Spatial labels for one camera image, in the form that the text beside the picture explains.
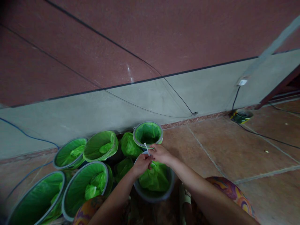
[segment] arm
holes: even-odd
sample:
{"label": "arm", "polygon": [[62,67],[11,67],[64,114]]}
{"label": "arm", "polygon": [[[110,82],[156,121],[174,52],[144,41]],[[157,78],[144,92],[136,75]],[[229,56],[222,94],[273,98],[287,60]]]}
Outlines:
{"label": "arm", "polygon": [[134,166],[118,183],[116,188],[98,209],[88,224],[98,225],[118,223],[134,182],[147,170],[151,162],[151,157],[141,154]]}
{"label": "arm", "polygon": [[230,198],[172,156],[163,146],[154,144],[151,147],[154,147],[154,150],[149,149],[153,160],[172,168],[211,224],[258,224]]}

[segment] maroon painted wall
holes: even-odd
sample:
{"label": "maroon painted wall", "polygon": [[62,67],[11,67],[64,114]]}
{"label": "maroon painted wall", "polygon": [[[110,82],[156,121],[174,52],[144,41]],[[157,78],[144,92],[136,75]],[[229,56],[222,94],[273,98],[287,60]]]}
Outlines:
{"label": "maroon painted wall", "polygon": [[[294,0],[53,2],[163,75],[260,55],[300,12]],[[159,76],[45,1],[13,1],[4,12],[4,105]],[[299,40],[297,31],[279,51],[300,48]]]}

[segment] wall baseboard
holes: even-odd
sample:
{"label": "wall baseboard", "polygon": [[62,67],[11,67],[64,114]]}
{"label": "wall baseboard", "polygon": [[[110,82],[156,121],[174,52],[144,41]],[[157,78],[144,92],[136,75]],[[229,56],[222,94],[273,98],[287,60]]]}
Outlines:
{"label": "wall baseboard", "polygon": [[[255,107],[256,107],[256,105],[247,106],[247,107],[244,107],[244,109],[253,110],[253,109],[255,109]],[[189,124],[189,123],[196,123],[196,122],[199,122],[199,121],[214,119],[214,118],[221,117],[221,116],[226,116],[226,115],[229,115],[229,114],[230,114],[230,111],[217,112],[217,113],[213,113],[213,114],[206,115],[206,116],[199,116],[199,117],[195,117],[195,118],[191,118],[191,119],[187,119],[187,120],[183,120],[183,121],[179,121],[179,122],[164,124],[161,127],[165,130],[165,129],[169,129],[169,128],[174,128],[174,127],[186,125],[186,124]],[[122,136],[123,136],[123,134],[118,134],[117,135],[118,139],[120,139]],[[14,162],[17,162],[17,161],[22,161],[22,160],[29,160],[29,159],[32,159],[32,158],[36,158],[36,157],[43,156],[43,155],[49,155],[49,154],[56,153],[56,152],[57,152],[56,148],[50,148],[50,149],[46,149],[46,150],[41,150],[41,151],[29,153],[29,154],[15,156],[15,157],[12,157],[12,158],[0,159],[0,165],[8,164],[8,163],[14,163]]]}

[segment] electrical outlet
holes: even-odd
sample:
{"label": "electrical outlet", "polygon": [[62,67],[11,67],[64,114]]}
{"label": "electrical outlet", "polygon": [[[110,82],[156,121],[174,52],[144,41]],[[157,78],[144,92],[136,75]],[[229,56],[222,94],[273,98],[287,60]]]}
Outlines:
{"label": "electrical outlet", "polygon": [[248,81],[248,77],[241,77],[238,79],[237,83],[235,84],[236,86],[244,86]]}
{"label": "electrical outlet", "polygon": [[240,82],[238,83],[238,86],[244,86],[247,83],[248,80],[246,79],[242,79],[240,80]]}

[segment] gray concrete wall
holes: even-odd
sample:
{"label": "gray concrete wall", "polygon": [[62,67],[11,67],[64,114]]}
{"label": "gray concrete wall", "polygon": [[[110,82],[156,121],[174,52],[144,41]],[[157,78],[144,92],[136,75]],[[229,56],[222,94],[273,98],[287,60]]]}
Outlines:
{"label": "gray concrete wall", "polygon": [[[174,89],[198,116],[230,110],[241,74],[254,60],[235,62],[167,77]],[[300,50],[273,55],[241,87],[236,107],[259,103],[300,63]],[[148,110],[175,117],[190,115],[184,103],[164,79],[109,89],[109,92]],[[70,139],[104,130],[124,132],[138,123],[152,120],[167,124],[184,120],[150,113],[105,91],[86,93],[17,108],[3,108],[0,117],[28,134],[58,145]],[[52,148],[30,139],[0,121],[0,158],[9,158]]]}

